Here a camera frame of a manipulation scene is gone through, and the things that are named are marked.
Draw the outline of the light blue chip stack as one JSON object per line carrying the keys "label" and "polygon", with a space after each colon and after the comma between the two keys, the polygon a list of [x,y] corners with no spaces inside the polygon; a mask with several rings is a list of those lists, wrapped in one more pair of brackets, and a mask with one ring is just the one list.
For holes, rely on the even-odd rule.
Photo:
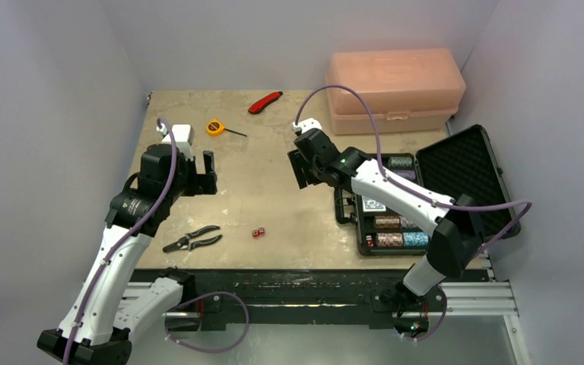
{"label": "light blue chip stack", "polygon": [[407,247],[427,247],[429,236],[425,232],[404,232],[402,234],[404,246]]}
{"label": "light blue chip stack", "polygon": [[407,219],[406,217],[400,216],[399,219],[401,229],[403,230],[417,229],[417,225],[414,222]]}

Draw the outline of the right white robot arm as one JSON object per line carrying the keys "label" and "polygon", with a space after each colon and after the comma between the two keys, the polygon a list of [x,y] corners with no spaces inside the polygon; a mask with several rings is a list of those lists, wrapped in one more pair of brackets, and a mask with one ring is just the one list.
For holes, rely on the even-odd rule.
{"label": "right white robot arm", "polygon": [[484,241],[484,228],[474,201],[451,198],[408,181],[370,155],[353,147],[340,151],[319,128],[294,128],[295,150],[288,157],[300,188],[325,183],[371,198],[409,219],[429,238],[426,255],[398,286],[396,298],[405,309],[422,304],[444,278],[458,278]]}

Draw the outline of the black grey pliers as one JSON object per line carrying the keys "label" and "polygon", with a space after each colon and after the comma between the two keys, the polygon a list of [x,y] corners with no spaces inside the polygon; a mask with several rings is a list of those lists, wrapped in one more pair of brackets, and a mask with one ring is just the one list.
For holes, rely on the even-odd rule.
{"label": "black grey pliers", "polygon": [[216,236],[202,239],[200,240],[199,237],[205,235],[206,233],[210,233],[216,230],[219,230],[220,227],[216,225],[208,225],[203,228],[200,228],[196,231],[186,233],[184,236],[180,237],[177,241],[170,243],[162,248],[162,252],[164,253],[171,253],[180,250],[188,250],[192,251],[199,247],[203,246],[210,246],[217,242],[219,242],[223,235],[218,234]]}

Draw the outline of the brown chip stack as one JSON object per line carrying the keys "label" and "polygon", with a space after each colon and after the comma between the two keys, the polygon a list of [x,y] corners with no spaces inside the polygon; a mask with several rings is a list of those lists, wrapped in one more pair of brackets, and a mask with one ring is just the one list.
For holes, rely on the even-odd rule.
{"label": "brown chip stack", "polygon": [[378,233],[376,245],[378,247],[403,247],[404,236],[402,233]]}
{"label": "brown chip stack", "polygon": [[402,227],[399,216],[375,216],[373,225],[376,229],[399,229]]}

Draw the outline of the light blue chip stack upper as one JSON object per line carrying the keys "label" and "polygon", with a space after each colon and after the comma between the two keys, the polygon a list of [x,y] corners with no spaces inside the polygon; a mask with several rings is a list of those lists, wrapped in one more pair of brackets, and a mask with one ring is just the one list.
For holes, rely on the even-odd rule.
{"label": "light blue chip stack upper", "polygon": [[417,225],[414,222],[407,219],[406,217],[400,216],[399,219],[401,229],[403,230],[417,229]]}

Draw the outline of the brown chip stack lower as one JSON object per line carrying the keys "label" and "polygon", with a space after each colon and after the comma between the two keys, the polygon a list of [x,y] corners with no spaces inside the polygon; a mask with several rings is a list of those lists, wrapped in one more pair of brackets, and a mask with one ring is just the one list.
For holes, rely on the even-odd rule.
{"label": "brown chip stack lower", "polygon": [[404,236],[402,233],[378,233],[376,245],[378,247],[403,247]]}

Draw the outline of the purple chip stack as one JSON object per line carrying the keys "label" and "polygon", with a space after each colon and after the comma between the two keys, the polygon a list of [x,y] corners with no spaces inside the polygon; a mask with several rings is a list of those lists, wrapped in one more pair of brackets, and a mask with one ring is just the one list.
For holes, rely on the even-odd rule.
{"label": "purple chip stack", "polygon": [[395,174],[410,181],[417,180],[417,175],[414,170],[396,170]]}

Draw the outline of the black poker set case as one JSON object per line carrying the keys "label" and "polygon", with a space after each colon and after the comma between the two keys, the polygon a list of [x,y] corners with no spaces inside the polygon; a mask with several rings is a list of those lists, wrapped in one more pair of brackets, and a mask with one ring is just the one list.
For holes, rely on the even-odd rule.
{"label": "black poker set case", "polygon": [[[451,137],[419,150],[416,154],[384,153],[382,164],[387,167],[388,159],[394,156],[408,156],[414,161],[416,181],[411,181],[433,192],[457,198],[462,194],[471,196],[480,206],[499,205],[509,201],[503,182],[503,171],[498,166],[490,139],[485,129],[473,125]],[[385,212],[363,212],[362,196],[347,195],[336,189],[335,219],[339,224],[355,226],[357,248],[364,256],[413,256],[422,255],[427,247],[378,247],[378,233],[423,232],[419,228],[411,230],[376,229],[375,216],[401,216],[386,208]],[[367,247],[366,235],[375,239],[374,247]]]}

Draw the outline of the blue card deck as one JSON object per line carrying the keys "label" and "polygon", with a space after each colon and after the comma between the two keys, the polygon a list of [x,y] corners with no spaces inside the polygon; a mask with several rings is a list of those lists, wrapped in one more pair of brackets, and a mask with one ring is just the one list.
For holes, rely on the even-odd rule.
{"label": "blue card deck", "polygon": [[363,212],[385,212],[386,206],[374,199],[362,196]]}

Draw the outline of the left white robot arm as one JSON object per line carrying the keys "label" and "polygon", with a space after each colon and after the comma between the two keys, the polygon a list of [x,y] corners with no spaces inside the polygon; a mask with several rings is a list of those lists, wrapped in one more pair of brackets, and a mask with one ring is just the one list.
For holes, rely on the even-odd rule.
{"label": "left white robot arm", "polygon": [[198,173],[195,158],[181,148],[147,148],[140,170],[110,202],[99,252],[77,300],[57,328],[41,332],[39,350],[67,364],[126,364],[134,342],[164,312],[194,306],[195,277],[177,268],[160,272],[130,305],[120,303],[138,260],[178,198],[217,192],[213,152],[204,151],[203,161],[205,171]]}

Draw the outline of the blue yellow chip stack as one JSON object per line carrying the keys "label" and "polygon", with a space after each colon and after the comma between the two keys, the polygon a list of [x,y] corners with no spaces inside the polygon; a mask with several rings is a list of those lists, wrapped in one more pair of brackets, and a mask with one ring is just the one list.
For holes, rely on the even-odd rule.
{"label": "blue yellow chip stack", "polygon": [[396,170],[410,170],[414,166],[414,161],[408,156],[394,156],[388,159],[387,167]]}

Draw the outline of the pink plastic storage box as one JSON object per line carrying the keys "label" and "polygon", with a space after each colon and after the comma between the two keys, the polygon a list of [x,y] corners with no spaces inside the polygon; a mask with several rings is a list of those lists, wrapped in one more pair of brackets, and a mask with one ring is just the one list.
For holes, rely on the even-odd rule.
{"label": "pink plastic storage box", "polygon": [[466,90],[448,49],[335,53],[325,81],[336,135],[441,129]]}

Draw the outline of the red utility knife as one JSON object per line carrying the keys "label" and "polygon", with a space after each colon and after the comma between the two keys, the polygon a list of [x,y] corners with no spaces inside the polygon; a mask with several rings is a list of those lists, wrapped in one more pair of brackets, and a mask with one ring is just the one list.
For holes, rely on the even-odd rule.
{"label": "red utility knife", "polygon": [[252,115],[260,114],[267,106],[271,105],[273,102],[279,100],[284,93],[282,91],[275,91],[261,99],[254,102],[249,108],[248,113]]}

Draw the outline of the black table front rail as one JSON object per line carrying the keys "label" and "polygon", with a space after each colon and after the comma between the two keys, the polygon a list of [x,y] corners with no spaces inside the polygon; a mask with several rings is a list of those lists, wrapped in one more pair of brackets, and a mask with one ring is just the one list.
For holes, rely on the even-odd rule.
{"label": "black table front rail", "polygon": [[229,324],[365,325],[369,329],[408,328],[435,319],[444,295],[434,288],[425,298],[409,300],[399,291],[404,271],[396,269],[191,269],[184,290],[189,300],[220,291],[190,304],[185,314],[200,315],[203,331],[223,331]]}

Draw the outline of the yellow tape measure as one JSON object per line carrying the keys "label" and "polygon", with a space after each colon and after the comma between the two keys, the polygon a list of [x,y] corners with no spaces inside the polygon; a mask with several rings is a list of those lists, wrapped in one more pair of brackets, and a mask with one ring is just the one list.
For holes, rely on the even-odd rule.
{"label": "yellow tape measure", "polygon": [[225,132],[232,133],[238,136],[247,137],[246,134],[237,132],[232,129],[228,129],[224,124],[222,124],[218,119],[212,119],[206,126],[205,131],[212,137],[217,137]]}

